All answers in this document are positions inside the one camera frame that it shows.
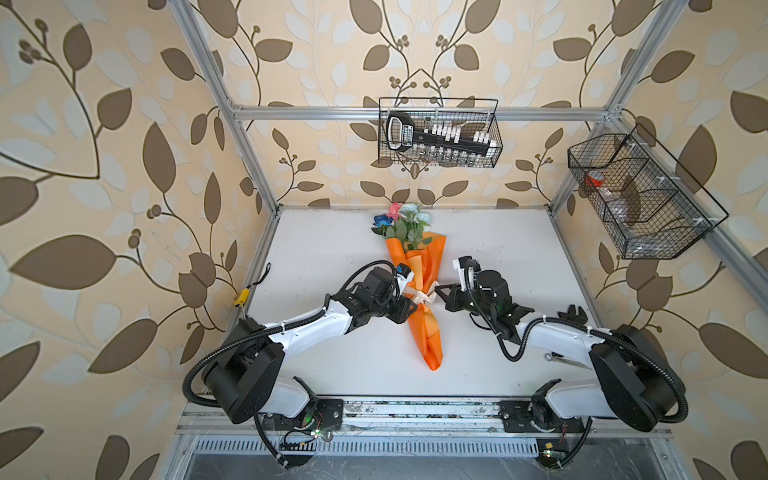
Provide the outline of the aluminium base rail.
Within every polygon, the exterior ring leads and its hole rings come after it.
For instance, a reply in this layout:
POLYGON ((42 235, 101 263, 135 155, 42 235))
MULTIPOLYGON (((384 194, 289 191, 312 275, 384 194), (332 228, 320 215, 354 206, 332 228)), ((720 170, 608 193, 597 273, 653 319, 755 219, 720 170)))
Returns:
POLYGON ((297 433, 268 415, 234 425, 221 411, 185 408, 171 459, 201 454, 285 456, 439 456, 533 458, 545 450, 566 452, 580 437, 649 446, 662 461, 676 452, 669 428, 637 432, 617 420, 568 420, 549 432, 535 428, 521 397, 373 397, 320 399, 320 410, 297 433))

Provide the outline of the orange wrapping paper sheet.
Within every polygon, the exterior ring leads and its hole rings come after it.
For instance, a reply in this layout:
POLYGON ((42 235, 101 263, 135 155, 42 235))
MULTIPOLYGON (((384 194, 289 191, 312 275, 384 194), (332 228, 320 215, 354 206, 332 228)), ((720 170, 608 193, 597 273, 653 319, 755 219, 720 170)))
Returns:
MULTIPOLYGON (((414 280, 408 286, 422 292, 426 292, 433 282, 438 282, 446 243, 445 236, 432 232, 427 233, 427 236, 431 242, 425 248, 409 252, 403 250, 400 240, 386 240, 393 264, 397 266, 406 263, 414 273, 414 280)), ((425 363, 432 371, 436 371, 442 364, 443 351, 440 327, 432 311, 432 304, 417 305, 417 311, 409 317, 408 325, 425 363)))

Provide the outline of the silver small wrench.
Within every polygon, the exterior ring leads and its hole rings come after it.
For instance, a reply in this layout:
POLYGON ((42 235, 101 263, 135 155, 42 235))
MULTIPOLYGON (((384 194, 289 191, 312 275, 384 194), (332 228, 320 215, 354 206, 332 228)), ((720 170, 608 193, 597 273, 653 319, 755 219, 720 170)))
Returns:
POLYGON ((576 360, 572 360, 572 359, 566 358, 564 356, 556 354, 555 352, 545 353, 544 354, 544 359, 547 362, 556 362, 556 363, 560 363, 560 364, 564 364, 564 365, 569 365, 569 366, 573 366, 573 367, 577 367, 577 368, 591 370, 590 366, 588 366, 586 364, 583 364, 581 362, 578 362, 576 360))

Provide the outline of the white ribbon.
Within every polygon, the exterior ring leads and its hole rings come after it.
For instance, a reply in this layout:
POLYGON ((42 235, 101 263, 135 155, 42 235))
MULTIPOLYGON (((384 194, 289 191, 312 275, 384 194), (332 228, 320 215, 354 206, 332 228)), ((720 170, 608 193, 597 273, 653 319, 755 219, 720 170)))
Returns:
POLYGON ((433 282, 426 292, 417 290, 411 286, 406 286, 404 294, 416 305, 431 305, 437 298, 436 288, 439 286, 437 281, 433 282))

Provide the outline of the clear bottle red cap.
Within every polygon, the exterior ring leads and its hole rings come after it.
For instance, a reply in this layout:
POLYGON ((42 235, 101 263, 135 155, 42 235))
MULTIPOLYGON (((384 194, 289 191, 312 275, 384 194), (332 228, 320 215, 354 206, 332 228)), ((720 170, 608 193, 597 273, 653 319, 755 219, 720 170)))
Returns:
POLYGON ((601 170, 588 171, 585 184, 597 194, 598 212, 603 220, 612 220, 620 224, 635 222, 636 202, 626 191, 611 190, 607 177, 601 170))

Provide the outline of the black socket wrench set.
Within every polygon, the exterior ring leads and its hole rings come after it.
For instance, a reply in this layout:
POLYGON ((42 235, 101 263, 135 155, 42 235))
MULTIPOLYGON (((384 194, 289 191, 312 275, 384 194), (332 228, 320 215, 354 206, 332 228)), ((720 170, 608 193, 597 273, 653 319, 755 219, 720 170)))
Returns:
POLYGON ((503 151, 496 115, 471 110, 403 110, 380 113, 378 142, 388 152, 422 161, 489 158, 503 151))

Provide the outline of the pale blue fake flower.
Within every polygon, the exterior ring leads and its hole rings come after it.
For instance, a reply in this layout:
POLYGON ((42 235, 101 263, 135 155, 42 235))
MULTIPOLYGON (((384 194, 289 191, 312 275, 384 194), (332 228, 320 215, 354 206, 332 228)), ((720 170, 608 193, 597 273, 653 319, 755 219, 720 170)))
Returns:
POLYGON ((427 236, 431 231, 431 216, 415 203, 402 204, 398 214, 399 218, 394 223, 395 237, 401 241, 403 250, 408 252, 425 248, 431 242, 427 236))

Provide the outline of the dark blue fake rose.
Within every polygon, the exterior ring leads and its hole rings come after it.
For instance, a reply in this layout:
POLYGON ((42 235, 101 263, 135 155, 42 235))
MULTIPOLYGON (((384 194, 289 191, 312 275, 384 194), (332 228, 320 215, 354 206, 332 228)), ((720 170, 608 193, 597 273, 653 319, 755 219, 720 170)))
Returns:
POLYGON ((387 214, 376 215, 373 219, 373 226, 371 230, 374 234, 379 236, 387 236, 388 229, 392 226, 393 220, 387 214))

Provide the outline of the black adjustable wrench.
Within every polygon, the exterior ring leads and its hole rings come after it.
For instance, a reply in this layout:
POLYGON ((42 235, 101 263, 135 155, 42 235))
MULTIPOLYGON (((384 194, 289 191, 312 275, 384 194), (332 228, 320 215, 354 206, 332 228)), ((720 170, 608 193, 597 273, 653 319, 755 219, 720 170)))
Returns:
POLYGON ((588 315, 581 306, 571 304, 565 312, 559 312, 558 317, 568 322, 585 326, 588 321, 588 315))

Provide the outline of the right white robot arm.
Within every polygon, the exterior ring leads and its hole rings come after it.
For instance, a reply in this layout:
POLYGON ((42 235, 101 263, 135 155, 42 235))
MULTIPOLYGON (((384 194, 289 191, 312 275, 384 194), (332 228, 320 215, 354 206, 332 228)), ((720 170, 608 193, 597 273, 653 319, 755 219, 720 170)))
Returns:
POLYGON ((571 419, 600 418, 650 432, 659 423, 687 419, 684 382, 637 328, 592 327, 576 305, 555 316, 537 312, 512 299, 499 272, 482 269, 470 256, 453 265, 458 282, 436 286, 437 296, 451 312, 482 318, 507 361, 519 362, 529 348, 538 348, 553 360, 592 372, 585 380, 550 380, 531 395, 523 417, 537 430, 551 432, 571 419))

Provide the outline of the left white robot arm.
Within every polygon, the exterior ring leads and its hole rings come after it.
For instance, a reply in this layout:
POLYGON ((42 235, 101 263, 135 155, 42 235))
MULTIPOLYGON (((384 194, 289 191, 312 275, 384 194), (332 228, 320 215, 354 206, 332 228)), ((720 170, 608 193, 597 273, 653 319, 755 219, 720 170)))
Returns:
POLYGON ((251 317, 238 321, 223 344, 204 356, 182 383, 185 399, 195 405, 218 408, 237 425, 258 414, 295 419, 312 410, 314 392, 294 378, 282 380, 285 360, 332 338, 383 317, 403 324, 417 305, 406 296, 414 273, 405 264, 376 260, 358 270, 366 278, 350 276, 318 309, 302 316, 266 325, 251 317))

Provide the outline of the yellow tape measure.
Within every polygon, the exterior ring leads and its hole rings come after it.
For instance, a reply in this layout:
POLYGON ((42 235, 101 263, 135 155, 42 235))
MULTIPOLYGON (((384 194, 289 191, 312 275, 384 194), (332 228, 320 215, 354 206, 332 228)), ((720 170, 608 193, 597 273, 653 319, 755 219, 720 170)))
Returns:
POLYGON ((264 271, 262 272, 261 276, 260 276, 260 277, 259 277, 257 280, 255 280, 255 281, 253 281, 253 282, 251 282, 251 283, 247 284, 247 285, 246 285, 246 286, 245 286, 245 287, 244 287, 244 288, 243 288, 243 289, 240 291, 240 293, 238 294, 238 296, 236 297, 236 299, 235 299, 235 301, 234 301, 234 306, 235 306, 235 307, 244 307, 244 306, 246 305, 246 303, 248 302, 248 300, 249 300, 249 298, 250 298, 250 295, 251 295, 251 293, 252 293, 252 292, 253 292, 253 291, 254 291, 254 290, 255 290, 255 289, 256 289, 256 288, 257 288, 257 287, 258 287, 260 284, 262 284, 262 283, 265 281, 265 279, 266 279, 266 277, 269 275, 270 271, 271 271, 271 263, 270 263, 270 262, 268 262, 268 263, 266 264, 266 266, 265 266, 265 268, 264 268, 264 271))

